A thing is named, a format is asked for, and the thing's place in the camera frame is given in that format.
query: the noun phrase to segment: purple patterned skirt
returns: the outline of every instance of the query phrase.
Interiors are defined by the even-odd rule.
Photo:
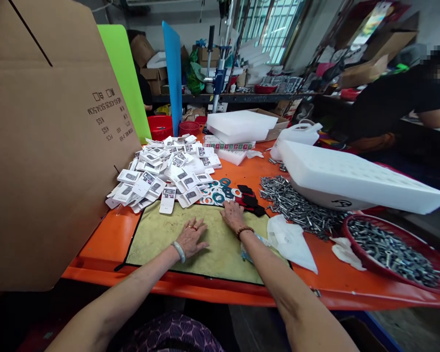
[[[168,312],[135,331],[122,352],[224,352],[210,330],[180,312]]]

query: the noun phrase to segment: white tissue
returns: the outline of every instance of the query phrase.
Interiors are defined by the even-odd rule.
[[[267,223],[267,236],[271,245],[284,258],[318,274],[300,225],[289,224],[283,215],[276,215]]]
[[[331,238],[336,244],[332,246],[332,251],[339,260],[350,264],[355,269],[360,271],[365,271],[366,269],[362,266],[360,259],[352,252],[351,242],[348,238],[339,237]]]

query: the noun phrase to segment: black shirt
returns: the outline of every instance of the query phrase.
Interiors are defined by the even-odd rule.
[[[349,114],[334,127],[347,142],[391,132],[396,122],[415,112],[440,109],[440,79],[423,66],[404,73],[382,76],[357,97]]]

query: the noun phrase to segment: green board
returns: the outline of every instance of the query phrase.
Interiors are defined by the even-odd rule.
[[[152,134],[148,126],[126,29],[120,24],[99,24],[98,29],[140,144],[147,144],[145,138],[151,139]]]

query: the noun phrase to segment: white plastic bag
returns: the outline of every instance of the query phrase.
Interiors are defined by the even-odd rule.
[[[300,225],[289,224],[283,215],[276,215],[267,223],[267,236],[272,247],[284,258],[318,274]]]

